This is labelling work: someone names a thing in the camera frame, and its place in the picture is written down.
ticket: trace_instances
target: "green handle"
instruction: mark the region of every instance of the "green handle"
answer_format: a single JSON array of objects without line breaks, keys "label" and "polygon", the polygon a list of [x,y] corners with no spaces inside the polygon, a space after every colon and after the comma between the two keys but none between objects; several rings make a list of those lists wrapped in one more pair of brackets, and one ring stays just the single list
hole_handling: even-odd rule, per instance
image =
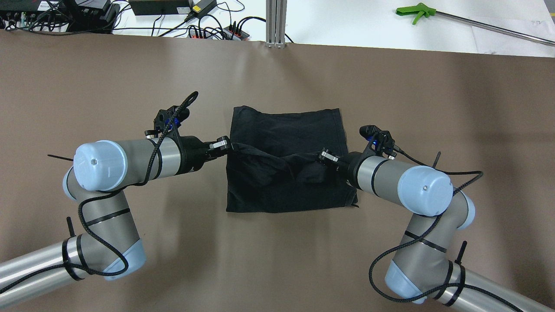
[{"label": "green handle", "polygon": [[416,25],[416,22],[418,22],[418,20],[422,16],[430,17],[430,16],[436,15],[436,9],[430,8],[427,5],[425,5],[424,3],[420,2],[419,4],[417,4],[415,6],[412,6],[412,7],[397,8],[395,13],[397,15],[400,15],[400,16],[416,14],[415,20],[412,21],[412,24]]}]

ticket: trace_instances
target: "black cloth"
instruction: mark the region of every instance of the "black cloth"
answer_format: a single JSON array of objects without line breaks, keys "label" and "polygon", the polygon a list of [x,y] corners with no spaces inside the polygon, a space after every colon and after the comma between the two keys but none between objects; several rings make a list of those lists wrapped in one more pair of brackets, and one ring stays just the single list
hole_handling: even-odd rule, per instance
[{"label": "black cloth", "polygon": [[356,189],[316,161],[322,148],[348,153],[339,109],[264,114],[235,107],[228,155],[228,212],[295,212],[344,207]]}]

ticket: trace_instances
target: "light blue joint cover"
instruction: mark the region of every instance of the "light blue joint cover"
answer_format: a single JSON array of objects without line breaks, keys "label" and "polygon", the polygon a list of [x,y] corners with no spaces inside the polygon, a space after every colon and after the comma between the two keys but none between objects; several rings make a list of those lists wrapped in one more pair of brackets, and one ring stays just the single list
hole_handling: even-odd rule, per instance
[{"label": "light blue joint cover", "polygon": [[[129,247],[129,249],[127,249],[127,251],[123,253],[123,256],[127,259],[127,262],[129,263],[129,268],[127,269],[127,271],[115,276],[105,276],[105,280],[116,280],[122,278],[137,271],[138,269],[140,269],[141,266],[143,266],[143,264],[147,261],[147,255],[144,253],[143,241],[139,238],[139,240],[137,240],[137,242],[135,242],[133,246]],[[111,265],[108,265],[108,267],[105,268],[103,272],[117,272],[119,270],[122,270],[123,268],[125,268],[125,265],[123,264],[123,261],[118,258],[114,262],[112,262]]]},{"label": "light blue joint cover", "polygon": [[64,179],[62,180],[62,188],[64,189],[64,193],[67,197],[69,197],[72,201],[76,202],[77,198],[73,197],[73,195],[71,195],[71,193],[69,192],[68,189],[68,177],[69,177],[69,172],[71,171],[71,169],[73,169],[73,167],[71,167],[64,175]]},{"label": "light blue joint cover", "polygon": [[[394,293],[399,295],[402,298],[412,298],[418,295],[421,295],[422,292],[415,284],[411,282],[410,279],[399,269],[397,264],[393,260],[391,260],[391,264],[389,265],[389,269],[385,275],[385,283],[387,287],[391,289]],[[420,299],[412,301],[416,304],[424,303],[427,297],[422,297]]]},{"label": "light blue joint cover", "polygon": [[474,221],[474,217],[476,216],[476,207],[474,206],[474,203],[472,202],[472,199],[470,199],[470,197],[468,197],[465,193],[461,192],[466,199],[466,203],[468,205],[468,214],[466,215],[466,220],[463,224],[461,224],[460,227],[457,228],[457,230],[462,230],[462,229],[466,229],[467,226],[469,226],[472,221]]},{"label": "light blue joint cover", "polygon": [[114,141],[102,140],[81,145],[73,158],[75,177],[88,191],[111,190],[127,174],[127,155]]},{"label": "light blue joint cover", "polygon": [[399,179],[397,194],[408,210],[432,217],[444,212],[451,203],[453,184],[443,172],[427,166],[415,166]]}]

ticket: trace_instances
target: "white label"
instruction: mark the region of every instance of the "white label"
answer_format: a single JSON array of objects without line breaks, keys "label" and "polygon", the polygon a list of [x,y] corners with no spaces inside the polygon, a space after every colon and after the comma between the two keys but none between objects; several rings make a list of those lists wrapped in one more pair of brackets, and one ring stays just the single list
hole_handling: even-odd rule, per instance
[{"label": "white label", "polygon": [[177,9],[177,14],[189,14],[191,12],[190,7],[179,7]]},{"label": "white label", "polygon": [[[49,1],[53,6],[55,6],[56,4],[58,4],[58,1]],[[41,1],[41,3],[38,5],[38,9],[37,11],[47,11],[51,9],[50,4],[48,4],[48,2],[46,1]]]}]

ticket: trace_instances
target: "black box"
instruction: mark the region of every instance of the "black box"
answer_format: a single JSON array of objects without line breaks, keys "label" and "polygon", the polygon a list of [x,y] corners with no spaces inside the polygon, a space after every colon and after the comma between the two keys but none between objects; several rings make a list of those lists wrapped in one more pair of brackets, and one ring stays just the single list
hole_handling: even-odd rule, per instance
[{"label": "black box", "polygon": [[188,14],[193,0],[129,0],[135,15]]}]

